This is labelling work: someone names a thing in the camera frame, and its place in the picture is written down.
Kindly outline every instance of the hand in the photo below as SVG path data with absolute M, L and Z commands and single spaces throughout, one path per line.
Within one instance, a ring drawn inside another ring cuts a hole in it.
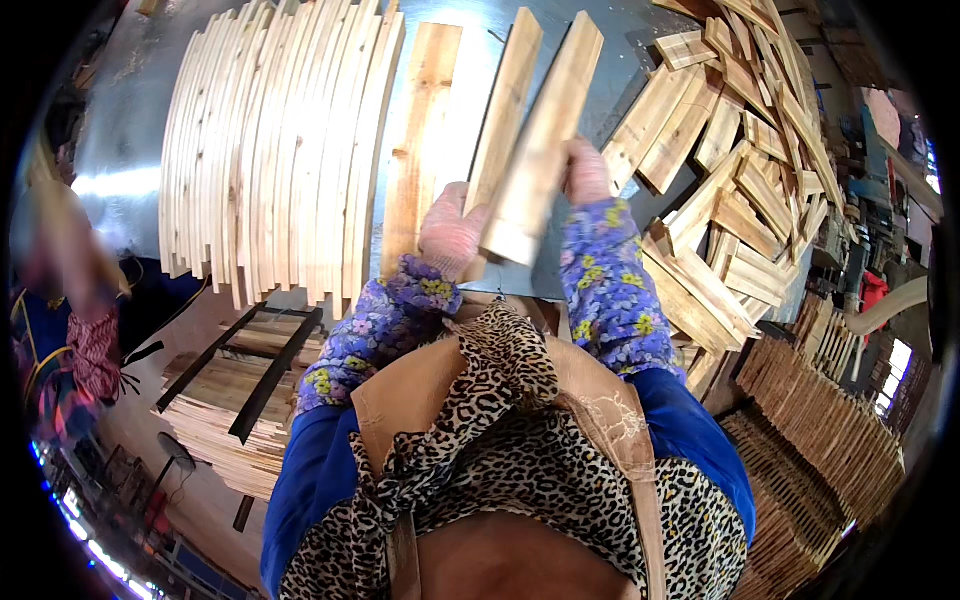
M 464 217 L 469 184 L 450 183 L 433 203 L 420 227 L 420 251 L 444 278 L 455 281 L 476 258 L 489 208 L 481 204 Z
M 581 206 L 608 199 L 611 195 L 607 161 L 593 144 L 578 135 L 567 141 L 564 148 L 568 160 L 562 188 L 570 204 Z

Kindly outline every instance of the pink knitted sleeve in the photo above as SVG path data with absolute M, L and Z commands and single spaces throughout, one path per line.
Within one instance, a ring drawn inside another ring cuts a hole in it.
M 120 384 L 117 354 L 117 309 L 94 323 L 70 315 L 66 343 L 73 348 L 73 378 L 87 393 L 113 399 Z

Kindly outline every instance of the worker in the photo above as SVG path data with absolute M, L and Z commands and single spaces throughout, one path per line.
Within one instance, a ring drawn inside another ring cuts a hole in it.
M 263 530 L 274 597 L 732 593 L 756 521 L 746 471 L 684 387 L 604 159 L 564 147 L 575 346 L 502 300 L 446 319 L 486 221 L 448 185 L 421 256 L 367 284 L 300 381 Z
M 121 387 L 121 368 L 162 348 L 134 352 L 205 288 L 170 278 L 159 261 L 117 261 L 98 243 L 80 200 L 58 181 L 36 184 L 11 225 L 12 349 L 31 436 L 69 446 L 85 436 Z

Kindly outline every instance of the purple floral arm sleeve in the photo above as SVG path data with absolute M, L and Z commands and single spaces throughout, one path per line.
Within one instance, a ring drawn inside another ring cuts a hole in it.
M 400 356 L 416 349 L 460 308 L 457 286 L 437 269 L 405 254 L 389 279 L 364 287 L 353 316 L 340 322 L 320 360 L 303 374 L 297 414 L 319 406 L 348 406 L 353 390 Z
M 666 369 L 685 381 L 653 279 L 643 269 L 640 236 L 622 199 L 571 209 L 560 275 L 573 343 L 625 377 Z

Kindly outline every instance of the leopard print apron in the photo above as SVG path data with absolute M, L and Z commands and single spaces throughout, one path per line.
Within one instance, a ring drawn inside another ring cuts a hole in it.
M 280 598 L 386 598 L 388 539 L 413 516 L 416 536 L 481 512 L 535 518 L 573 538 L 649 597 L 631 486 L 554 405 L 557 377 L 544 341 L 503 302 L 454 328 L 467 368 L 433 427 L 399 433 L 374 475 L 350 437 L 359 481 L 306 533 L 280 581 Z M 733 504 L 692 463 L 656 463 L 670 598 L 725 598 L 746 558 Z

